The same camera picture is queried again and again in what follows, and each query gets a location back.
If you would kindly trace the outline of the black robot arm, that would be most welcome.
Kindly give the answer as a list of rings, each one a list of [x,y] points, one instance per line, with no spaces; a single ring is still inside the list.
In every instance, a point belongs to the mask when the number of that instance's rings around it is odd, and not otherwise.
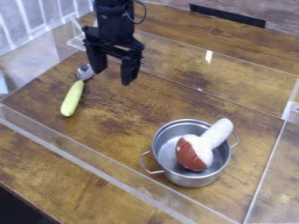
[[[88,62],[95,74],[108,67],[108,56],[122,60],[122,84],[128,85],[138,77],[145,44],[134,37],[135,0],[95,0],[94,9],[98,16],[98,27],[84,26],[83,40]]]

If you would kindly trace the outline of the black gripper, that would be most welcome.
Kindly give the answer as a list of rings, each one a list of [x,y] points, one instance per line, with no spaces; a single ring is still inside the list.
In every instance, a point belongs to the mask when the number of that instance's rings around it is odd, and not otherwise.
[[[132,25],[108,25],[100,27],[84,26],[82,28],[86,38],[88,62],[95,74],[108,67],[108,55],[122,59],[122,84],[128,85],[138,77],[145,44],[135,38]]]

